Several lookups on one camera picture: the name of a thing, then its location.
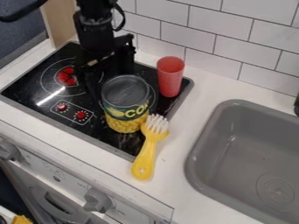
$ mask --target black stovetop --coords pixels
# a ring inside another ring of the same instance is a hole
[[[133,134],[117,133],[107,126],[103,111],[95,113],[91,96],[85,92],[73,73],[74,57],[79,50],[78,44],[66,44],[9,85],[1,94],[85,135],[136,156],[143,145],[144,136],[139,131]],[[136,63],[135,70],[136,75],[149,83],[150,112],[167,116],[180,95],[166,98],[159,94],[156,69]],[[110,78],[109,73],[104,73],[101,83]],[[189,80],[183,79],[181,93],[190,84]],[[65,105],[67,109],[60,111],[59,107],[63,108]],[[84,118],[78,118],[78,113],[84,113]]]

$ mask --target red plastic cup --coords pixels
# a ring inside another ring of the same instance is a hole
[[[156,63],[160,93],[165,97],[175,97],[181,88],[184,61],[178,57],[164,57]]]

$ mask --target tin can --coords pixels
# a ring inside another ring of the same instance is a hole
[[[149,114],[150,87],[136,75],[121,75],[107,81],[101,98],[109,127],[120,133],[140,129]]]

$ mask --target brush handle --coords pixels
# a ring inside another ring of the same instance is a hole
[[[150,179],[153,173],[157,140],[147,137],[139,155],[132,165],[131,172],[140,180]]]

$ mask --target white bristles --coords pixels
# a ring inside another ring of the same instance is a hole
[[[164,134],[169,128],[169,123],[167,119],[161,115],[148,115],[146,126],[152,132]]]

